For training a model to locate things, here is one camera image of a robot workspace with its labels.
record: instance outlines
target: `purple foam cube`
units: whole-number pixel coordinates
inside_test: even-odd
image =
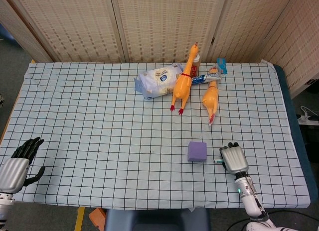
[[[207,144],[193,142],[188,144],[188,161],[204,162],[207,159]]]

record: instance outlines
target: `toothpaste tube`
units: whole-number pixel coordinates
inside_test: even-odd
[[[211,81],[220,80],[220,76],[217,73],[209,73],[206,75],[197,76],[191,79],[191,84],[209,83]]]

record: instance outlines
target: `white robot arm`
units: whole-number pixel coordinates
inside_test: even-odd
[[[4,225],[14,204],[13,195],[23,186],[37,182],[44,173],[45,166],[42,166],[35,177],[26,178],[29,166],[43,142],[40,137],[26,141],[0,167],[0,231],[5,230]]]
[[[238,143],[229,143],[228,146],[220,149],[220,153],[224,160],[223,166],[225,169],[236,176],[235,184],[241,201],[252,221],[247,224],[246,231],[296,231],[285,227],[277,228],[269,219],[267,212],[259,201],[253,181],[247,173],[248,162]]]

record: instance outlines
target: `rubber chicken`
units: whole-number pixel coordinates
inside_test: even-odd
[[[216,68],[212,68],[209,70],[209,73],[217,73]],[[212,81],[209,84],[209,87],[203,97],[203,104],[207,108],[209,115],[209,124],[212,125],[217,108],[218,108],[218,87],[217,81]]]
[[[198,46],[196,42],[190,49],[189,58],[188,58],[186,67],[184,69],[184,72],[181,74],[181,76],[179,76],[174,87],[170,110],[171,111],[175,110],[175,101],[177,98],[182,99],[181,109],[178,111],[178,114],[180,115],[183,114],[186,102],[189,97],[190,86],[191,86],[190,70],[197,53],[198,53]]]

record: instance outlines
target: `grid tablecloth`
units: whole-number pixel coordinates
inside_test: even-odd
[[[182,116],[171,95],[145,101],[134,79],[163,63],[30,64],[0,146],[1,164],[24,141],[41,136],[18,201],[113,209],[243,207],[219,148],[237,141],[266,208],[306,207],[309,193],[271,64],[227,64],[212,126],[192,86]],[[214,64],[202,64],[200,74]],[[207,161],[187,161],[190,141],[207,143]]]

